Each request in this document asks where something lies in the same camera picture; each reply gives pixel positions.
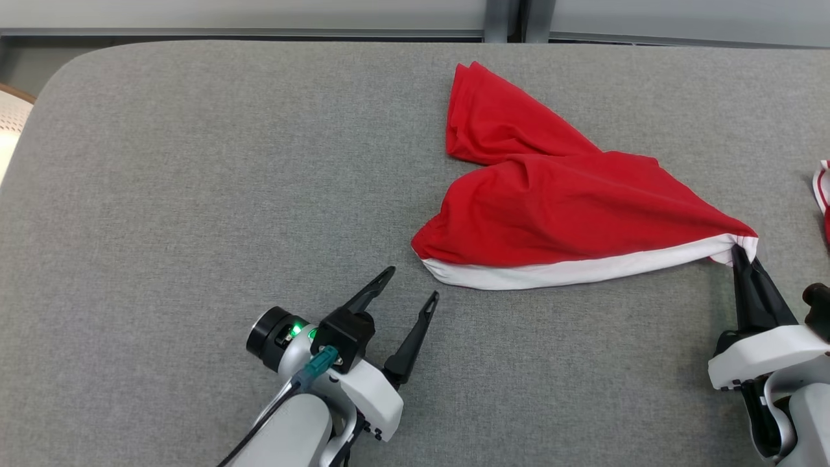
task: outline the red and white cloth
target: red and white cloth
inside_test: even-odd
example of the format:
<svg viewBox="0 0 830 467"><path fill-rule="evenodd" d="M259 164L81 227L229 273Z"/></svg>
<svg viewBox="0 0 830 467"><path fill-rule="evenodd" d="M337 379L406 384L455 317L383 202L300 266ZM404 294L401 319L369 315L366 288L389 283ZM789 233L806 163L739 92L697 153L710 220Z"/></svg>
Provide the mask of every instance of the red and white cloth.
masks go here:
<svg viewBox="0 0 830 467"><path fill-rule="evenodd" d="M824 236L827 238L828 243L830 243L830 214L828 214L828 204L830 204L828 202L830 200L830 175L827 174L828 161L822 160L820 164L821 167L813 175L813 194L816 195L818 208L824 214Z"/></svg>
<svg viewBox="0 0 830 467"><path fill-rule="evenodd" d="M657 160L603 152L482 65L459 65L447 153L486 167L456 180L412 240L451 285L509 290L591 283L700 258L751 261L758 235Z"/></svg>

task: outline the gray table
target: gray table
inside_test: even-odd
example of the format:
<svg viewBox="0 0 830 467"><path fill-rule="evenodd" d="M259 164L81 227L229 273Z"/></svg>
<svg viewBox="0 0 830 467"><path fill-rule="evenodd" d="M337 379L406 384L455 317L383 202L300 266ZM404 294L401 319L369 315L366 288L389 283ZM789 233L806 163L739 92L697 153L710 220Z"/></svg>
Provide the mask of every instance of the gray table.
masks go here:
<svg viewBox="0 0 830 467"><path fill-rule="evenodd" d="M751 225L804 316L830 275L809 185L827 52L116 47L51 80L0 191L0 465L216 464L276 389L245 351L257 316L319 320L389 264L370 359L442 301L400 430L354 466L759 465L740 396L706 375L734 326L727 267L481 292L420 264L410 238L476 168L443 151L472 60Z"/></svg>

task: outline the white trim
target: white trim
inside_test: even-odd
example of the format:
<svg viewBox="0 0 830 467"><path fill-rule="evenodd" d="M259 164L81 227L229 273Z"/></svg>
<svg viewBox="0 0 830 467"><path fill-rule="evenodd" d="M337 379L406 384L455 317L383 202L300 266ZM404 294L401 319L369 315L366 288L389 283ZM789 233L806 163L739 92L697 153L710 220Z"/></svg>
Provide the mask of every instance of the white trim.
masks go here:
<svg viewBox="0 0 830 467"><path fill-rule="evenodd" d="M819 189L818 189L818 177L820 177L821 174L823 174L824 172L826 172L828 170L828 162L826 160L822 160L821 165L822 165L822 168L819 169L819 170L816 170L816 173L813 174L813 194L816 197L816 203L818 203L818 208L821 209L822 214L824 214L824 210L826 209L824 205L825 205L825 202L827 200L822 199L821 193L823 192L825 196L830 194L830 180L822 179L823 183L822 183L821 191L819 191Z"/></svg>
<svg viewBox="0 0 830 467"><path fill-rule="evenodd" d="M758 249L756 237L723 233L670 248L640 251L610 258L533 264L517 268L452 264L435 258L422 259L422 261L436 279L446 284L482 290L519 290L624 278L706 257L731 266L731 248L736 243L746 250L750 261L755 259Z"/></svg>

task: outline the black cable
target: black cable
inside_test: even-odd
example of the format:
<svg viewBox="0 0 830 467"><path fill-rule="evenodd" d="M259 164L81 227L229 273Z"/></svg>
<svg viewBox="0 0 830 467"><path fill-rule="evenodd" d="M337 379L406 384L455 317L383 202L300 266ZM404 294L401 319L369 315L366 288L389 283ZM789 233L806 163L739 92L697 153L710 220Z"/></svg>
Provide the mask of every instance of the black cable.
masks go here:
<svg viewBox="0 0 830 467"><path fill-rule="evenodd" d="M239 454L239 451L241 451L248 444L248 442L251 441L260 428L262 428L262 426L271 418L271 415L274 415L274 412L282 406L282 403L288 401L299 389L300 384L296 382L293 383L286 394L282 396L282 398L280 398L270 409L268 409L268 412L265 413L261 420L259 420L253 428L251 428L251 431L248 431L248 434L242 438L242 441L239 441L237 447L233 448L231 454L227 455L227 457L225 457L225 459L222 460L217 467L225 467L229 462L231 462L233 458Z"/></svg>

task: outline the teal connector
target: teal connector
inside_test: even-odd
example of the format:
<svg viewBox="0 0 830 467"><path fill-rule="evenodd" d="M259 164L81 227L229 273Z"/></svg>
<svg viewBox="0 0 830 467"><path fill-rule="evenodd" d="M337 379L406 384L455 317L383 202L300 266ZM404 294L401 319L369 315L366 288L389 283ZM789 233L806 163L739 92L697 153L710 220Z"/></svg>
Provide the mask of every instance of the teal connector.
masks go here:
<svg viewBox="0 0 830 467"><path fill-rule="evenodd" d="M308 390L318 376L326 372L337 361L337 349L326 346L291 377L292 384L300 385L300 392Z"/></svg>

